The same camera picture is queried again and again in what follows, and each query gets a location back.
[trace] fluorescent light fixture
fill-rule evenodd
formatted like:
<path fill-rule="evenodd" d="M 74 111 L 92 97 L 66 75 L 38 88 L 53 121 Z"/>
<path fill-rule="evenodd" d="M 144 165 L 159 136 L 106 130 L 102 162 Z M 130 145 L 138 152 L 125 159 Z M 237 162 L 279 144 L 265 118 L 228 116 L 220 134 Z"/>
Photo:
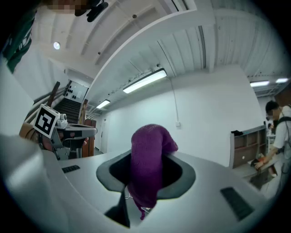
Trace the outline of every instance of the fluorescent light fixture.
<path fill-rule="evenodd" d="M 55 42 L 54 43 L 54 48 L 55 49 L 60 49 L 60 43 L 59 42 Z"/>
<path fill-rule="evenodd" d="M 167 77 L 165 69 L 159 69 L 149 75 L 144 76 L 140 80 L 137 80 L 136 82 L 130 84 L 128 87 L 124 88 L 123 91 L 128 94 L 138 88 L 141 88 L 142 86 L 145 86 L 151 82 L 157 81 L 164 77 Z"/>
<path fill-rule="evenodd" d="M 269 83 L 270 81 L 251 82 L 251 87 L 267 86 Z"/>
<path fill-rule="evenodd" d="M 283 82 L 287 82 L 288 79 L 287 78 L 278 78 L 276 83 L 283 83 Z"/>
<path fill-rule="evenodd" d="M 96 108 L 99 108 L 99 109 L 101 109 L 101 108 L 103 108 L 105 105 L 107 105 L 107 104 L 109 104 L 110 103 L 110 101 L 109 100 L 104 100 L 100 105 L 98 105 Z"/>

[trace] ceiling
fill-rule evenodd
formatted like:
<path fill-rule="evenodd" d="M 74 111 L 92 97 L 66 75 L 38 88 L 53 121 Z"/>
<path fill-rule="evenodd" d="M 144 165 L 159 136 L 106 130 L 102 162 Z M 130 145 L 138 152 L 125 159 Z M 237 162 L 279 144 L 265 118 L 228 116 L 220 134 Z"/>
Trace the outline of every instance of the ceiling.
<path fill-rule="evenodd" d="M 195 0 L 198 12 L 202 13 L 199 17 L 208 17 L 209 21 L 201 21 L 200 25 L 196 20 L 192 25 L 181 21 L 180 27 L 169 26 L 172 30 L 167 28 L 167 34 L 131 51 L 120 59 L 110 75 L 101 78 L 104 67 L 110 65 L 110 58 L 120 52 L 125 41 L 148 24 L 177 11 L 170 0 L 108 2 L 109 8 L 93 23 L 88 23 L 85 15 L 56 15 L 41 9 L 34 26 L 35 40 L 52 61 L 61 62 L 65 68 L 91 80 L 97 75 L 88 92 L 91 113 L 99 114 L 91 107 L 106 98 L 112 102 L 124 98 L 120 90 L 129 81 L 158 69 L 158 64 L 169 77 L 239 64 L 250 81 L 270 80 L 270 85 L 254 88 L 258 97 L 276 94 L 286 85 L 277 85 L 276 79 L 291 74 L 289 57 L 276 30 L 249 1 Z M 178 10 L 195 7 L 193 0 L 173 2 Z M 52 47 L 55 41 L 61 43 L 59 51 Z"/>
<path fill-rule="evenodd" d="M 33 42 L 52 61 L 94 79 L 109 57 L 127 39 L 151 22 L 176 11 L 166 0 L 107 0 L 92 23 L 86 14 L 57 14 L 41 7 L 33 27 Z M 54 50 L 59 42 L 61 49 Z"/>

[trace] backpack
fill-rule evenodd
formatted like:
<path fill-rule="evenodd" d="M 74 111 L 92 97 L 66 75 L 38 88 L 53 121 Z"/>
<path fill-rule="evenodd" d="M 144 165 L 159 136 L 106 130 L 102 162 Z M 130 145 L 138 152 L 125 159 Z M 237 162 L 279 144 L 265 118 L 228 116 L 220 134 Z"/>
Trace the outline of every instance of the backpack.
<path fill-rule="evenodd" d="M 277 126 L 278 126 L 280 123 L 282 123 L 282 122 L 291 122 L 291 117 L 288 117 L 288 116 L 284 116 L 284 117 L 282 117 L 282 118 L 278 121 Z"/>

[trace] stair railing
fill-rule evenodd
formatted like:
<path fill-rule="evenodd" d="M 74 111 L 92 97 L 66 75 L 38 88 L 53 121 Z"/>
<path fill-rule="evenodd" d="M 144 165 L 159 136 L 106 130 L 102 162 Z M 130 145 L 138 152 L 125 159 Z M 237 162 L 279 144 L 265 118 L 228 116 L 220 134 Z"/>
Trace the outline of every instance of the stair railing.
<path fill-rule="evenodd" d="M 40 96 L 34 100 L 34 104 L 31 108 L 30 112 L 27 114 L 24 122 L 31 123 L 33 121 L 33 119 L 36 117 L 37 111 L 38 111 L 41 104 L 46 104 L 47 106 L 52 107 L 51 105 L 52 105 L 53 101 L 55 101 L 56 99 L 58 99 L 62 95 L 64 95 L 69 86 L 70 86 L 70 82 L 68 83 L 67 86 L 59 89 L 60 82 L 56 82 L 56 84 L 51 92 L 49 92 L 43 96 Z"/>

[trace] white wall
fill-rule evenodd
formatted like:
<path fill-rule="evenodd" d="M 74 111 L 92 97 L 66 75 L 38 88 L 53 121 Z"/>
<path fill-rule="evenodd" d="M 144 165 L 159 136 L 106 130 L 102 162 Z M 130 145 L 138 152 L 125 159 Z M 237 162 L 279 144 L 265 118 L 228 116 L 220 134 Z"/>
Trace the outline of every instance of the white wall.
<path fill-rule="evenodd" d="M 107 152 L 131 148 L 132 134 L 155 123 L 170 132 L 180 152 L 228 166 L 230 132 L 263 124 L 255 93 L 237 65 L 216 68 L 211 74 L 186 74 L 175 78 L 173 86 L 181 128 L 175 126 L 174 97 L 166 80 L 111 106 Z"/>
<path fill-rule="evenodd" d="M 51 92 L 57 81 L 60 88 L 68 83 L 64 71 L 47 59 L 34 44 L 16 66 L 14 76 L 33 100 Z"/>
<path fill-rule="evenodd" d="M 93 120 L 96 121 L 96 129 L 97 129 L 97 134 L 95 135 L 95 140 L 94 140 L 94 146 L 96 148 L 100 149 L 101 132 L 102 132 L 102 119 L 101 119 L 101 117 L 97 116 Z"/>
<path fill-rule="evenodd" d="M 66 95 L 65 98 L 69 99 L 69 100 L 76 101 L 78 103 L 83 103 L 83 100 L 84 100 L 84 97 L 85 97 L 85 94 L 86 94 L 88 88 L 80 85 L 79 83 L 73 82 L 73 81 L 72 81 L 70 86 L 71 86 L 71 88 L 69 88 L 69 89 L 73 90 L 73 92 L 72 93 L 67 92 L 66 94 L 68 94 L 68 95 Z"/>
<path fill-rule="evenodd" d="M 69 79 L 76 82 L 76 83 L 79 83 L 80 85 L 83 85 L 83 86 L 86 86 L 86 87 L 90 87 L 93 79 L 88 77 L 88 76 L 85 76 L 83 74 L 80 74 L 76 71 L 72 71 L 70 69 L 66 69 L 66 74 L 68 75 Z"/>
<path fill-rule="evenodd" d="M 33 100 L 0 57 L 0 133 L 18 135 Z"/>

